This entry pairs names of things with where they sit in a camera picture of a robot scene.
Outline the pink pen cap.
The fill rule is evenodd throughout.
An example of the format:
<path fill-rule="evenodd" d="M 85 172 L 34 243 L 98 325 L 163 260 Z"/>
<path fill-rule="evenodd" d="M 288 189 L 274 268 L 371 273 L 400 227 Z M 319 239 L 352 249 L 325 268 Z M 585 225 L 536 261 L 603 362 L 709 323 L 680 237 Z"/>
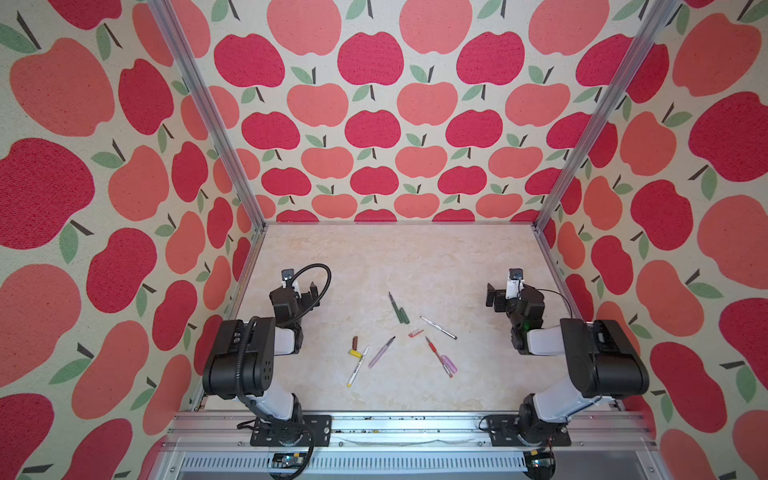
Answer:
<path fill-rule="evenodd" d="M 448 358 L 447 355 L 442 355 L 441 360 L 452 374 L 457 373 L 458 371 L 457 367 L 453 364 L 453 362 Z"/>

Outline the red pen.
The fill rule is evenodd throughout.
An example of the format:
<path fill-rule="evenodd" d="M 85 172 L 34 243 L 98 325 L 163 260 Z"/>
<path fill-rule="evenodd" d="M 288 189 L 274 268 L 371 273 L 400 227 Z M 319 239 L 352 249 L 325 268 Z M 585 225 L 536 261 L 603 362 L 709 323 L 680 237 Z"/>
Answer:
<path fill-rule="evenodd" d="M 426 340 L 426 342 L 427 342 L 427 344 L 428 344 L 428 346 L 429 346 L 430 350 L 432 351 L 432 353 L 433 353 L 433 354 L 436 356 L 436 358 L 437 358 L 438 362 L 440 363 L 441 367 L 443 368 L 443 370 L 444 370 L 444 371 L 446 372 L 446 374 L 448 375 L 448 377 L 449 377 L 449 378 L 453 378 L 453 377 L 454 377 L 454 373 L 453 373 L 453 371 L 452 371 L 452 370 L 451 370 L 451 368 L 450 368 L 450 367 L 447 365 L 447 363 L 446 363 L 446 362 L 443 360 L 443 358 L 442 358 L 442 356 L 439 354 L 439 352 L 438 352 L 438 350 L 437 350 L 436 346 L 433 344 L 433 342 L 432 342 L 432 341 L 431 341 L 431 340 L 430 340 L 428 337 L 425 337 L 425 340 Z"/>

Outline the pink pen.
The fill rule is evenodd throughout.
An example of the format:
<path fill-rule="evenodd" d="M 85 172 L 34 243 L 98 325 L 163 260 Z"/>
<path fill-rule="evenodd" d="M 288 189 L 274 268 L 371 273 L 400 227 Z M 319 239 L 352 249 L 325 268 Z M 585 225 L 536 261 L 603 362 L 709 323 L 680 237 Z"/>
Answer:
<path fill-rule="evenodd" d="M 396 339 L 396 336 L 391 337 L 382 347 L 381 349 L 376 353 L 376 355 L 373 357 L 372 360 L 370 360 L 368 364 L 368 368 L 372 369 L 377 362 L 382 358 L 382 356 L 387 352 L 387 350 L 392 345 L 393 341 Z"/>

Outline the green pen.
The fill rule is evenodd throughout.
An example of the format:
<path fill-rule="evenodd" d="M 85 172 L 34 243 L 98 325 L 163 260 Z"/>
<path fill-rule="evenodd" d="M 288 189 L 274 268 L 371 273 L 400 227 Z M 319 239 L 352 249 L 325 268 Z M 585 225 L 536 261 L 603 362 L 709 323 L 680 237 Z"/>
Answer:
<path fill-rule="evenodd" d="M 396 303 L 396 301 L 395 301 L 395 299 L 394 299 L 394 297 L 393 297 L 391 292 L 388 292 L 388 297 L 389 297 L 390 303 L 392 305 L 392 308 L 393 308 L 393 310 L 395 312 L 396 318 L 398 319 L 398 322 L 403 324 L 404 322 L 403 322 L 402 317 L 401 317 L 400 308 L 398 307 L 398 305 L 397 305 L 397 303 Z"/>

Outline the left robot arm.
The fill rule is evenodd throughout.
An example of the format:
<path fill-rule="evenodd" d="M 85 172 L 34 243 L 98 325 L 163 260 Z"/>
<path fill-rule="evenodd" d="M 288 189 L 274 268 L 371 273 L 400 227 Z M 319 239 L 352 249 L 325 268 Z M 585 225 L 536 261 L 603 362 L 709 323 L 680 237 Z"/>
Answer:
<path fill-rule="evenodd" d="M 302 317 L 319 298 L 315 284 L 305 293 L 284 284 L 269 295 L 272 317 L 222 322 L 202 373 L 206 395 L 240 401 L 256 416 L 256 429 L 286 446 L 309 434 L 297 397 L 274 380 L 275 358 L 300 352 Z"/>

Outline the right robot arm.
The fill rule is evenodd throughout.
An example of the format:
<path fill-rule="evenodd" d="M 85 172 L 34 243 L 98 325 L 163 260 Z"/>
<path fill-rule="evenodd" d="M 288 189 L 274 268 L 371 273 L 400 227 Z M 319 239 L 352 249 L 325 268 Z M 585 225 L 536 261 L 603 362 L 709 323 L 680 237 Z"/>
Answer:
<path fill-rule="evenodd" d="M 539 446 L 563 439 L 571 418 L 603 401 L 647 392 L 649 375 L 640 356 L 615 320 L 563 318 L 545 328 L 543 293 L 520 280 L 504 289 L 487 286 L 486 305 L 511 323 L 511 343 L 527 356 L 565 359 L 568 375 L 525 397 L 516 414 L 490 415 L 486 428 L 495 445 Z"/>

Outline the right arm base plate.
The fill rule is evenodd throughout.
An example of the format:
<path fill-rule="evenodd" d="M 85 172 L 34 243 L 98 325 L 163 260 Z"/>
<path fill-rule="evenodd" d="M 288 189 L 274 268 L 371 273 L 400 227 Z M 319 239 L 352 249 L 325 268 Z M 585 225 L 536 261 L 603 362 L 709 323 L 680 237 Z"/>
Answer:
<path fill-rule="evenodd" d="M 566 424 L 549 423 L 516 414 L 484 416 L 478 428 L 489 435 L 494 447 L 569 447 L 571 437 Z"/>

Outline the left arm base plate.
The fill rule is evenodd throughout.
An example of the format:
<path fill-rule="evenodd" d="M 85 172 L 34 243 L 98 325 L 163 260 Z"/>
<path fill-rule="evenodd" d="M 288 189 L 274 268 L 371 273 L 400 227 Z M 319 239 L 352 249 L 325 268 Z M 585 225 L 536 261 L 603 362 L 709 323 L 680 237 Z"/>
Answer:
<path fill-rule="evenodd" d="M 304 415 L 303 422 L 265 423 L 259 421 L 253 428 L 250 445 L 253 447 L 328 447 L 332 432 L 331 415 Z"/>

